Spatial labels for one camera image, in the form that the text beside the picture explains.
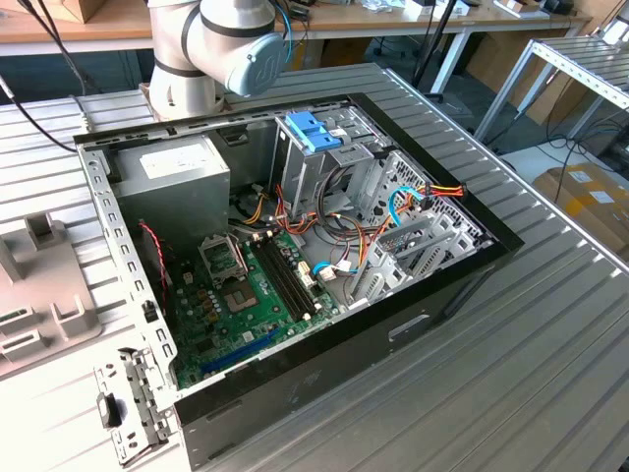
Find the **workbench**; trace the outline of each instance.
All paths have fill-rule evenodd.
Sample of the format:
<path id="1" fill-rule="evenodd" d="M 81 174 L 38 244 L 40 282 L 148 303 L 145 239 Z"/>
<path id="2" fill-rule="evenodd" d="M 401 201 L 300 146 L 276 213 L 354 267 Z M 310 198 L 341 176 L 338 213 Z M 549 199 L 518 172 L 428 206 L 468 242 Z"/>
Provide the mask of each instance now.
<path id="1" fill-rule="evenodd" d="M 403 9 L 391 13 L 372 13 L 358 3 L 349 6 L 315 4 L 310 8 L 309 40 L 340 37 L 376 37 L 425 34 L 429 16 L 412 16 Z M 0 18 L 0 56 L 58 53 L 45 31 L 27 14 L 5 12 Z M 461 57 L 473 32 L 516 30 L 567 30 L 567 37 L 575 36 L 590 20 L 578 13 L 574 17 L 551 15 L 547 19 L 518 19 L 495 7 L 492 0 L 473 8 L 465 17 L 452 17 L 444 32 L 454 33 L 454 39 L 441 65 L 431 92 L 441 93 Z M 430 31 L 436 29 L 432 22 Z M 301 40 L 304 26 L 292 22 L 294 39 Z M 143 0 L 107 0 L 86 25 L 57 22 L 57 28 L 69 51 L 119 51 L 152 48 L 148 8 Z M 276 30 L 283 30 L 276 22 Z"/>
<path id="2" fill-rule="evenodd" d="M 365 92 L 526 242 L 453 319 L 207 468 L 228 471 L 615 471 L 629 452 L 629 268 L 391 71 L 284 74 L 235 109 Z M 152 120 L 138 91 L 82 98 L 96 130 Z M 32 103 L 64 143 L 70 99 Z M 0 108 L 0 230 L 48 210 L 70 238 L 104 332 L 0 383 L 3 468 L 117 469 L 92 366 L 135 344 L 79 159 Z M 11 467 L 12 454 L 19 466 Z M 176 438 L 132 470 L 184 471 Z"/>

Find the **table leg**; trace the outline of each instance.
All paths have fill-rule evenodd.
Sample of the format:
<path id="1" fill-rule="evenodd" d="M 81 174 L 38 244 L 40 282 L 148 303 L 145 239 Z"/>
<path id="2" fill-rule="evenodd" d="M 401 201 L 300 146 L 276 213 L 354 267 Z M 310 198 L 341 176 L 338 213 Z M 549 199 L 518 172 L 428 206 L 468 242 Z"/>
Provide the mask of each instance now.
<path id="1" fill-rule="evenodd" d="M 455 34 L 454 40 L 450 45 L 450 49 L 445 56 L 445 60 L 443 61 L 443 64 L 441 64 L 441 69 L 439 69 L 439 73 L 434 80 L 434 84 L 432 84 L 430 93 L 443 93 L 443 91 L 445 90 L 445 86 L 452 76 L 452 71 L 454 71 L 456 63 L 459 61 L 459 58 L 461 57 L 463 49 L 465 49 L 465 45 L 467 44 L 469 38 L 470 33 L 467 31 L 458 32 Z"/>
<path id="2" fill-rule="evenodd" d="M 590 118 L 592 118 L 592 115 L 595 114 L 595 112 L 599 109 L 600 105 L 603 102 L 604 102 L 604 98 L 600 95 L 597 96 L 597 99 L 594 100 L 594 103 L 592 103 L 592 105 L 590 105 L 590 108 L 588 108 L 588 111 L 586 111 L 583 114 L 583 116 L 579 118 L 579 121 L 577 121 L 574 127 L 570 130 L 570 133 L 568 133 L 569 140 L 572 140 L 575 136 L 577 136 L 577 134 L 581 131 L 581 128 L 583 128 L 585 124 L 588 123 L 588 121 L 590 121 Z"/>
<path id="3" fill-rule="evenodd" d="M 524 49 L 524 52 L 520 56 L 520 59 L 518 59 L 518 62 L 515 64 L 515 67 L 511 71 L 511 74 L 509 74 L 509 77 L 507 77 L 507 80 L 498 92 L 498 95 L 495 97 L 493 103 L 489 107 L 489 110 L 483 118 L 483 121 L 476 130 L 474 137 L 478 141 L 482 141 L 485 138 L 486 134 L 491 129 L 491 125 L 493 125 L 493 122 L 497 118 L 498 113 L 500 113 L 500 110 L 504 106 L 504 103 L 509 98 L 511 91 L 515 89 L 515 86 L 518 85 L 518 82 L 520 81 L 520 76 L 529 64 L 531 56 L 533 55 L 532 45 L 533 41 L 531 40 L 527 44 L 527 47 Z"/>
<path id="4" fill-rule="evenodd" d="M 572 27 L 571 29 L 568 30 L 567 33 L 565 33 L 564 37 L 576 36 L 582 27 L 583 27 L 582 25 Z M 542 72 L 538 75 L 536 80 L 533 82 L 533 85 L 531 86 L 531 88 L 529 89 L 525 97 L 522 99 L 522 102 L 518 106 L 518 111 L 524 110 L 527 107 L 527 105 L 531 103 L 531 100 L 535 100 L 535 97 L 538 96 L 538 92 L 540 91 L 540 89 L 542 87 L 545 87 L 545 83 L 548 80 L 548 76 L 550 75 L 550 72 L 552 72 L 553 69 L 554 69 L 554 66 L 551 66 L 550 64 L 546 64 L 545 66 L 543 66 Z"/>

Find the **ram slot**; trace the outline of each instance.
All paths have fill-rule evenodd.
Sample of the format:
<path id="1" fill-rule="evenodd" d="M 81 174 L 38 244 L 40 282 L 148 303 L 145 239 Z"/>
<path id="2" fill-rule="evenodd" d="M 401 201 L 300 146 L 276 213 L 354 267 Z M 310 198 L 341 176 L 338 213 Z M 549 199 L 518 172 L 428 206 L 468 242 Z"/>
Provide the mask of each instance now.
<path id="1" fill-rule="evenodd" d="M 288 267 L 275 243 L 271 240 L 256 243 L 253 253 L 293 321 L 299 322 L 306 313 L 312 315 L 315 312 L 313 300 Z"/>

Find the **blue drive latch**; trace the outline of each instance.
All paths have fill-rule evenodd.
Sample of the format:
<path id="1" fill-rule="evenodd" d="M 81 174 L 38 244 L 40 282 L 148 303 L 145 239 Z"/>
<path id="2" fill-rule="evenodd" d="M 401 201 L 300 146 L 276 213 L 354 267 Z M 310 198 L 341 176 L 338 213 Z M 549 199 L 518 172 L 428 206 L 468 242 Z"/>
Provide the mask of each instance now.
<path id="1" fill-rule="evenodd" d="M 300 111 L 286 115 L 286 124 L 299 136 L 311 152 L 338 148 L 343 144 L 325 129 L 325 124 L 318 121 L 310 111 Z"/>

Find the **wooden desk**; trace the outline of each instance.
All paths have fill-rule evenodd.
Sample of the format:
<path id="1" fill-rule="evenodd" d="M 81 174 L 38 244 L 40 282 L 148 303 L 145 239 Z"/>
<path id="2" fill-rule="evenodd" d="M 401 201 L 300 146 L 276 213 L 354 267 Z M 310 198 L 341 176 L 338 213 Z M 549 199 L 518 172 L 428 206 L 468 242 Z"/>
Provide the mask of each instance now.
<path id="1" fill-rule="evenodd" d="M 57 53 L 56 45 L 27 14 L 5 12 L 0 18 L 0 56 Z M 574 36 L 590 17 L 579 14 L 571 17 L 553 16 L 550 19 L 520 20 L 484 0 L 466 17 L 452 18 L 445 29 L 456 36 L 432 87 L 441 92 L 450 78 L 470 34 L 496 30 L 568 30 Z M 437 21 L 433 22 L 434 30 Z M 315 5 L 311 7 L 309 39 L 339 37 L 374 37 L 424 34 L 428 17 L 409 15 L 405 10 L 391 13 L 372 13 L 360 4 L 350 6 Z M 283 30 L 281 22 L 276 28 Z M 148 8 L 143 0 L 108 0 L 87 25 L 57 22 L 57 29 L 70 51 L 110 51 L 148 49 L 152 47 Z M 304 27 L 293 23 L 295 39 L 302 37 Z"/>

